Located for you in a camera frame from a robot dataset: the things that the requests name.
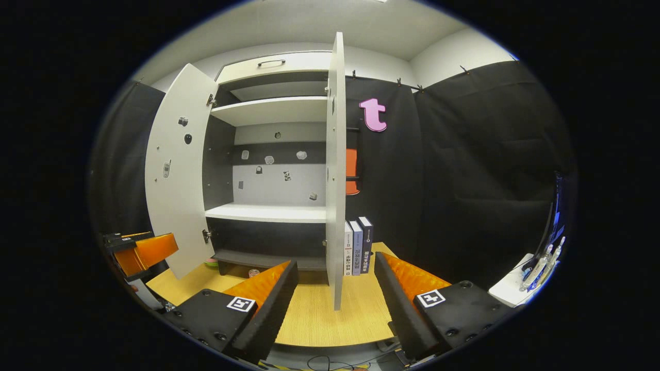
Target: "black fabric backdrop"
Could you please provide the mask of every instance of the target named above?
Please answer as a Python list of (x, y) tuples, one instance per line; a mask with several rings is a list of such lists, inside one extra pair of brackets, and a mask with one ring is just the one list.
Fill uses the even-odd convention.
[(485, 65), (415, 93), (424, 212), (411, 263), (488, 288), (540, 242), (553, 170), (573, 171), (560, 112), (516, 61)]
[[(376, 98), (385, 106), (379, 114), (387, 124), (381, 132), (364, 124), (359, 104)], [(402, 259), (417, 248), (422, 214), (422, 138), (410, 87), (388, 81), (346, 78), (346, 146), (357, 148), (360, 193), (346, 197), (346, 219), (368, 217), (374, 241), (385, 242)]]
[(129, 81), (101, 125), (90, 157), (88, 200), (96, 233), (151, 230), (145, 156), (151, 125), (165, 93)]

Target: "white cabinet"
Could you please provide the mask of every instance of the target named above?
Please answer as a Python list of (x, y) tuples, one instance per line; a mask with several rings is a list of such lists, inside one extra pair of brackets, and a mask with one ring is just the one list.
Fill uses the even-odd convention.
[[(209, 230), (208, 220), (208, 223), (219, 219), (268, 223), (271, 230), (278, 228), (278, 223), (300, 223), (300, 228), (318, 225), (319, 234), (323, 234), (320, 224), (325, 223), (325, 241), (320, 236), (316, 246), (312, 247), (318, 249), (318, 257), (300, 256), (298, 264), (301, 269), (327, 272), (334, 308), (340, 308), (346, 194), (344, 75), (343, 36), (340, 32), (332, 51), (286, 53), (240, 61), (224, 66), (216, 81), (190, 64), (181, 70), (156, 114), (145, 164), (151, 224), (156, 234), (174, 234), (179, 251), (167, 258), (167, 262), (178, 279), (211, 256), (221, 261), (258, 267), (283, 261), (281, 255), (269, 255), (268, 251), (232, 250), (222, 254), (214, 251), (211, 239), (204, 238), (203, 234), (203, 230)], [(301, 86), (311, 86), (313, 93), (296, 94)], [(328, 89), (323, 95), (325, 86)], [(218, 88), (258, 91), (261, 98), (214, 108), (209, 96), (217, 97)], [(275, 97), (268, 96), (270, 91), (275, 92)], [(240, 153), (232, 153), (226, 146), (222, 153), (213, 154), (226, 156), (223, 158), (222, 186), (225, 192), (232, 188), (234, 194), (229, 194), (229, 197), (233, 196), (229, 200), (233, 199), (233, 202), (218, 202), (205, 210), (204, 187), (215, 185), (203, 182), (202, 162), (211, 153), (211, 145), (205, 145), (205, 136), (208, 135), (207, 126), (214, 125), (209, 122), (215, 118), (222, 120), (223, 127), (229, 128), (226, 132), (234, 136), (220, 136), (224, 141), (229, 140), (229, 145), (233, 143), (232, 149), (238, 153), (243, 148), (241, 146), (252, 146), (253, 150), (249, 151), (252, 157), (245, 165)], [(279, 135), (284, 143), (279, 142)], [(269, 156), (264, 157), (265, 150), (261, 151), (264, 145), (286, 151), (289, 162), (275, 160), (273, 164), (268, 160)], [(310, 148), (320, 154), (302, 156), (300, 152), (296, 153), (298, 147)], [(293, 163), (299, 170), (288, 178), (288, 165), (283, 164)], [(290, 190), (289, 194), (277, 189), (279, 185), (261, 193), (258, 189), (250, 190), (250, 186), (256, 187), (255, 182), (250, 183), (251, 179), (259, 176), (263, 186), (274, 174), (278, 174), (279, 184)]]

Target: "sticker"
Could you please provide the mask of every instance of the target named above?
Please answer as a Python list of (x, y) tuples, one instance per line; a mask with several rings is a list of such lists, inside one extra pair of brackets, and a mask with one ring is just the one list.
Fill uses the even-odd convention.
[(172, 163), (172, 159), (170, 161), (165, 162), (163, 164), (163, 178), (166, 178), (170, 176), (170, 165)]
[(425, 308), (432, 307), (445, 301), (444, 296), (442, 296), (437, 289), (425, 292), (424, 294), (419, 294), (417, 295), (417, 298)]
[(252, 308), (254, 305), (255, 301), (252, 299), (246, 299), (246, 298), (241, 298), (240, 296), (237, 296), (232, 299), (229, 304), (227, 304), (227, 308), (237, 310), (239, 312), (247, 312)]
[(379, 112), (385, 111), (385, 106), (378, 104), (378, 99), (371, 98), (360, 103), (360, 108), (364, 109), (364, 123), (371, 131), (383, 131), (387, 129), (387, 124), (380, 122)]

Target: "cabinet door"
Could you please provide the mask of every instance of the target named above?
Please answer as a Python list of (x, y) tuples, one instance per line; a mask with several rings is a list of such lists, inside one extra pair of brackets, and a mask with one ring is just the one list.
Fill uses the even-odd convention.
[(218, 85), (186, 65), (165, 94), (149, 135), (145, 161), (147, 209), (156, 235), (173, 233), (179, 251), (166, 258), (181, 279), (213, 256), (202, 192), (202, 155), (211, 106)]
[(335, 36), (328, 70), (325, 184), (325, 267), (335, 310), (341, 309), (346, 215), (346, 81), (344, 39)]

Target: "white shelf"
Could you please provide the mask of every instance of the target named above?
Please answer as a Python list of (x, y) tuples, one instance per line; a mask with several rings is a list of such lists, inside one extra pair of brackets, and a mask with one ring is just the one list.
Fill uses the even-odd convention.
[(214, 108), (211, 115), (232, 126), (274, 122), (325, 122), (325, 96), (289, 96)]
[(228, 203), (207, 210), (209, 218), (277, 223), (325, 223), (325, 206)]

